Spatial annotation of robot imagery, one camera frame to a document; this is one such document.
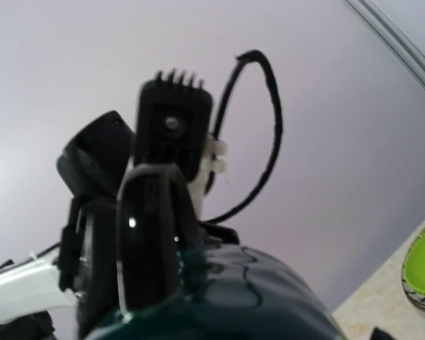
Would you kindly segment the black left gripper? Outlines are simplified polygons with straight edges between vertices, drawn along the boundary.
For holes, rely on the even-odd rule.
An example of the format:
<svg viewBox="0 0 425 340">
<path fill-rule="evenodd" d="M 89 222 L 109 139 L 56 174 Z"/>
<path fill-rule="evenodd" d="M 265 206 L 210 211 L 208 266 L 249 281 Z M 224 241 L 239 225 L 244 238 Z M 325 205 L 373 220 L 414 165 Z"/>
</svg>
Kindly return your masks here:
<svg viewBox="0 0 425 340">
<path fill-rule="evenodd" d="M 175 166 L 151 165 L 124 181 L 132 137 L 111 111 L 74 136 L 57 161 L 74 196 L 60 242 L 59 287 L 78 295 L 79 339 L 120 305 L 145 312 L 176 297 L 187 251 L 200 267 L 206 246 L 239 243 L 233 229 L 198 220 Z"/>
</svg>

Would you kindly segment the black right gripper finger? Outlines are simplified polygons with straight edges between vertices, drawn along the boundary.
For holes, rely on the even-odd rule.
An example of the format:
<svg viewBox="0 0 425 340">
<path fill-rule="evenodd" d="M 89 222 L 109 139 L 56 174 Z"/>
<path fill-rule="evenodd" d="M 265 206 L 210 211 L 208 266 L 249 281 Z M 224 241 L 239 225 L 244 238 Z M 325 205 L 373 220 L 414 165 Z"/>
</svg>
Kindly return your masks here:
<svg viewBox="0 0 425 340">
<path fill-rule="evenodd" d="M 388 332 L 380 329 L 380 328 L 374 328 L 370 335 L 370 340 L 397 340 L 393 335 L 389 334 Z"/>
</svg>

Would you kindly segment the yellow woven pattern plate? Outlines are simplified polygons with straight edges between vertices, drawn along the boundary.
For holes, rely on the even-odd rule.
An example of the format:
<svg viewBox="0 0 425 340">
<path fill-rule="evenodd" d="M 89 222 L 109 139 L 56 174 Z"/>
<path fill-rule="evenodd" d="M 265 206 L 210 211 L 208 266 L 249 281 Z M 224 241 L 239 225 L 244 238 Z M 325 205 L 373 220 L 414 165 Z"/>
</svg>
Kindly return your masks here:
<svg viewBox="0 0 425 340">
<path fill-rule="evenodd" d="M 405 273 L 405 263 L 402 264 L 401 269 L 401 283 L 404 295 L 409 303 L 416 309 L 418 314 L 425 319 L 425 295 L 415 291 L 407 282 L 407 274 Z"/>
</svg>

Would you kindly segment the dark green mug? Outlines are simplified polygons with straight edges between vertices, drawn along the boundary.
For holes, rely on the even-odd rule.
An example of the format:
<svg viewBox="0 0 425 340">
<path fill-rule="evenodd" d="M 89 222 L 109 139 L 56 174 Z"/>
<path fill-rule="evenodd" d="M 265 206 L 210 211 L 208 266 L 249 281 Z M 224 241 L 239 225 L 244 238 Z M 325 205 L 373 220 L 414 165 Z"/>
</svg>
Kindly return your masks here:
<svg viewBox="0 0 425 340">
<path fill-rule="evenodd" d="M 331 313 L 278 259 L 207 244 L 173 164 L 140 165 L 118 193 L 118 306 L 90 339 L 342 339 Z"/>
</svg>

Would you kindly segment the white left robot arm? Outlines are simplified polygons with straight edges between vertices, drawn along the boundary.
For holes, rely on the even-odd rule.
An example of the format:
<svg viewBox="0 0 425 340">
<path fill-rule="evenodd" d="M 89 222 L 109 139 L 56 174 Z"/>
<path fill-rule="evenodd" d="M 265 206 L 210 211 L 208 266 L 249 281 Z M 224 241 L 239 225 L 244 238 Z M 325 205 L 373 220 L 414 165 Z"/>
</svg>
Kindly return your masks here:
<svg viewBox="0 0 425 340">
<path fill-rule="evenodd" d="M 210 256 L 237 234 L 199 220 L 208 113 L 116 112 L 73 137 L 57 169 L 73 193 L 61 240 L 0 266 L 0 339 L 47 339 L 76 305 L 79 339 L 242 339 L 211 290 Z"/>
</svg>

